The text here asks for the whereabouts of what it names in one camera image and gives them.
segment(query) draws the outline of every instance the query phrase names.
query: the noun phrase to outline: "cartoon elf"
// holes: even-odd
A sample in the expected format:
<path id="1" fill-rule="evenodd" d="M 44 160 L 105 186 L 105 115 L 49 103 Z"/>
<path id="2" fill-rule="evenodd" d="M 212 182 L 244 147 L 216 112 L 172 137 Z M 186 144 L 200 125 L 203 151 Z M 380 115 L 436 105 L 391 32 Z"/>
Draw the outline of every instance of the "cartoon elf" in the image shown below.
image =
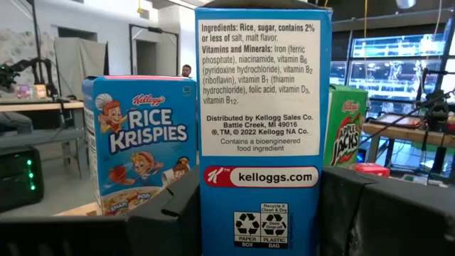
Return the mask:
<path id="1" fill-rule="evenodd" d="M 178 159 L 176 165 L 172 168 L 175 180 L 180 179 L 184 174 L 190 171 L 189 162 L 190 160 L 186 156 L 182 156 Z"/>
<path id="2" fill-rule="evenodd" d="M 132 185 L 137 181 L 141 181 L 144 185 L 147 185 L 146 180 L 148 177 L 156 174 L 163 166 L 163 163 L 155 161 L 154 155 L 149 152 L 133 153 L 131 161 L 134 165 L 134 170 L 139 174 L 139 178 L 125 180 L 125 185 Z"/>
<path id="3" fill-rule="evenodd" d="M 127 170 L 124 166 L 116 166 L 109 171 L 109 179 L 122 185 L 133 185 L 141 183 L 142 186 L 150 186 L 147 179 L 156 174 L 164 166 L 163 163 L 155 161 L 154 155 L 149 152 L 133 153 L 131 161 L 134 171 L 139 175 L 136 179 L 127 178 Z"/>
<path id="4" fill-rule="evenodd" d="M 95 104 L 98 110 L 102 110 L 102 113 L 98 115 L 101 133 L 106 133 L 109 130 L 115 133 L 119 132 L 122 129 L 122 123 L 127 119 L 126 115 L 122 117 L 120 102 L 113 100 L 111 95 L 104 93 L 98 95 Z"/>

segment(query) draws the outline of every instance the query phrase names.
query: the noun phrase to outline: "wooden table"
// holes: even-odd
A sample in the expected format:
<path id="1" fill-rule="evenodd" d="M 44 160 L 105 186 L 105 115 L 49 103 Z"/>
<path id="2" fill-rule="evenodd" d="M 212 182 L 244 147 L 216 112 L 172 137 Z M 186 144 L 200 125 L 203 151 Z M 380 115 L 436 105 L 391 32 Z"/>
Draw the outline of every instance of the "wooden table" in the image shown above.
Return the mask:
<path id="1" fill-rule="evenodd" d="M 71 100 L 63 103 L 66 110 L 82 109 L 84 102 Z M 0 112 L 18 112 L 18 111 L 37 111 L 37 110 L 59 110 L 60 103 L 30 103 L 30 104 L 10 104 L 0 105 Z"/>
<path id="2" fill-rule="evenodd" d="M 383 127 L 384 125 L 381 124 L 365 123 L 363 124 L 363 131 L 366 134 L 374 134 Z M 418 129 L 388 127 L 387 129 L 379 133 L 379 135 L 374 136 L 371 139 L 370 151 L 368 153 L 367 162 L 369 163 L 376 162 L 379 141 L 381 137 L 387 137 L 389 139 L 404 139 L 411 142 L 422 143 L 424 141 L 424 135 L 425 131 Z M 444 136 L 444 134 L 441 132 L 428 132 L 427 144 L 434 146 L 442 146 L 446 148 L 455 148 L 455 135 L 446 134 L 446 136 Z"/>
<path id="3" fill-rule="evenodd" d="M 96 202 L 88 203 L 84 206 L 79 206 L 70 210 L 66 210 L 62 213 L 55 214 L 54 216 L 95 216 L 97 215 L 97 204 Z"/>

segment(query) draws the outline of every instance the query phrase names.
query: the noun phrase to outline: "table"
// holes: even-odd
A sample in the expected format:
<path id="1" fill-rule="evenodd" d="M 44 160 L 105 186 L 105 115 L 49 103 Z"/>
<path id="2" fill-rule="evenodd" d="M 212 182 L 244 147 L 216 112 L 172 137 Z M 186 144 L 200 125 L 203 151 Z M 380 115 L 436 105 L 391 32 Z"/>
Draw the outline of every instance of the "table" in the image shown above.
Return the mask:
<path id="1" fill-rule="evenodd" d="M 19 112 L 19 111 L 46 111 L 59 110 L 60 103 L 30 103 L 0 105 L 0 112 Z M 62 142 L 63 158 L 65 168 L 69 168 L 68 159 L 73 156 L 70 151 L 68 141 L 76 141 L 76 157 L 81 178 L 90 176 L 85 143 L 84 130 L 84 103 L 76 100 L 63 103 L 65 110 L 70 110 L 74 119 L 74 127 L 61 130 L 35 130 L 30 134 L 15 134 L 13 136 L 0 137 L 0 149 L 16 147 L 18 145 L 33 146 L 54 142 Z"/>
<path id="2" fill-rule="evenodd" d="M 371 123 L 365 123 L 363 124 L 363 131 L 366 134 L 374 134 L 378 132 L 380 129 L 382 129 L 384 125 L 382 124 L 371 124 Z M 379 148 L 379 141 L 381 137 L 387 137 L 390 139 L 389 147 L 387 150 L 387 156 L 392 155 L 393 151 L 393 142 L 396 139 L 404 139 L 408 140 L 411 142 L 420 142 L 422 143 L 424 141 L 424 135 L 425 131 L 423 130 L 418 130 L 418 129 L 407 129 L 407 128 L 400 128 L 400 127 L 388 127 L 386 130 L 382 131 L 379 133 L 379 135 L 374 136 L 371 139 L 371 145 L 370 145 L 370 151 L 368 153 L 367 157 L 367 162 L 369 163 L 374 163 L 376 162 L 376 158 L 378 155 L 378 148 Z M 434 145 L 434 146 L 440 146 L 442 148 L 455 148 L 455 136 L 454 135 L 447 135 L 444 136 L 443 133 L 441 132 L 428 132 L 428 137 L 427 137 L 427 144 L 428 145 Z M 444 160 L 442 159 L 435 159 L 434 162 L 443 162 Z"/>
<path id="3" fill-rule="evenodd" d="M 95 216 L 97 215 L 96 210 L 97 204 L 96 202 L 93 202 L 70 210 L 66 210 L 62 213 L 55 214 L 54 216 Z"/>

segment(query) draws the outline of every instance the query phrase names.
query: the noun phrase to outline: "gray curtain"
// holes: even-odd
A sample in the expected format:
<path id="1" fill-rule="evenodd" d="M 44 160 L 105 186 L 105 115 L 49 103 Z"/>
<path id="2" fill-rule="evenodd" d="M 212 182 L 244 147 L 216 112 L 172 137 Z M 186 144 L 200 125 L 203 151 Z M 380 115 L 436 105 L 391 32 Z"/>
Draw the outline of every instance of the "gray curtain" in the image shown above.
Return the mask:
<path id="1" fill-rule="evenodd" d="M 61 95 L 74 95 L 83 100 L 82 81 L 87 76 L 103 75 L 106 44 L 81 38 L 56 38 Z"/>

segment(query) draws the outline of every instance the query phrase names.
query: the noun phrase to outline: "blue cereal box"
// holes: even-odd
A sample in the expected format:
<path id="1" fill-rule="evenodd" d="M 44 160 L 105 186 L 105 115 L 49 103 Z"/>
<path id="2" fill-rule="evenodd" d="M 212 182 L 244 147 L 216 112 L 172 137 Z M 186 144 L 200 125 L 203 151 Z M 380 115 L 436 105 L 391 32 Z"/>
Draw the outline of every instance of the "blue cereal box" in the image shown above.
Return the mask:
<path id="1" fill-rule="evenodd" d="M 196 164 L 196 88 L 189 78 L 106 76 L 83 84 L 95 198 L 123 215 Z"/>
<path id="2" fill-rule="evenodd" d="M 203 254 L 316 255 L 331 12 L 233 2 L 196 9 Z"/>

